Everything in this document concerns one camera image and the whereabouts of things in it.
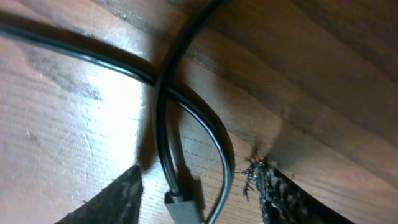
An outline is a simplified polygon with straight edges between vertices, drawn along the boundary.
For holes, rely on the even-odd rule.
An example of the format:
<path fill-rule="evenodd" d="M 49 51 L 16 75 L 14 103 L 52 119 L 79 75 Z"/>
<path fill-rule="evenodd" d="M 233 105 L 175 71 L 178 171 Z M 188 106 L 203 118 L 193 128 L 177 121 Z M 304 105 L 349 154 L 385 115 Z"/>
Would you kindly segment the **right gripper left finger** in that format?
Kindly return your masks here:
<path fill-rule="evenodd" d="M 139 166 L 133 165 L 92 199 L 68 213 L 61 224 L 137 224 L 143 193 Z"/>

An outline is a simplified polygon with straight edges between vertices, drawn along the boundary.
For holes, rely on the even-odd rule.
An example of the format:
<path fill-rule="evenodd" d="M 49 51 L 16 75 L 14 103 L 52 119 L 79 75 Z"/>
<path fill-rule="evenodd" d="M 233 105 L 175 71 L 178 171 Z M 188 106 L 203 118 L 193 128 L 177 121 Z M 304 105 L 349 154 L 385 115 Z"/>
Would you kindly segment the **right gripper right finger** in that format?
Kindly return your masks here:
<path fill-rule="evenodd" d="M 246 177 L 243 195 L 256 191 L 262 222 L 268 224 L 350 224 L 351 221 L 327 207 L 293 183 L 265 160 L 250 160 L 241 171 Z"/>

